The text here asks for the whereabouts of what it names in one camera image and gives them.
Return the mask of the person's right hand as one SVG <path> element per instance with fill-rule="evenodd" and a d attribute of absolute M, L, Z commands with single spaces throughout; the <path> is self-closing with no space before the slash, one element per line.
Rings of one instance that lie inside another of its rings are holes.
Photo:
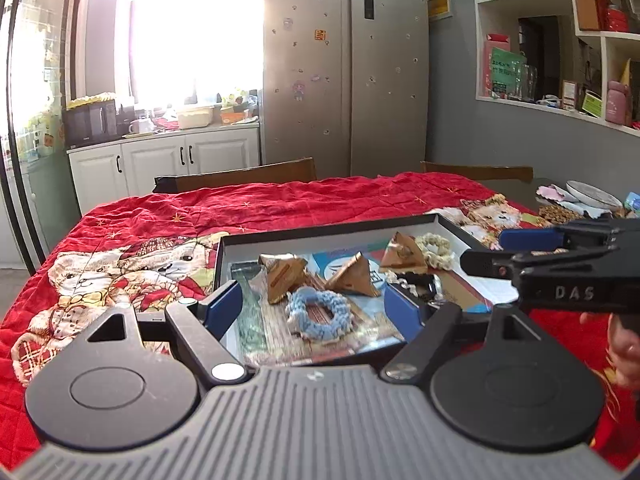
<path fill-rule="evenodd" d="M 608 355 L 614 366 L 616 382 L 631 390 L 639 390 L 639 336 L 625 328 L 619 315 L 608 317 Z"/>

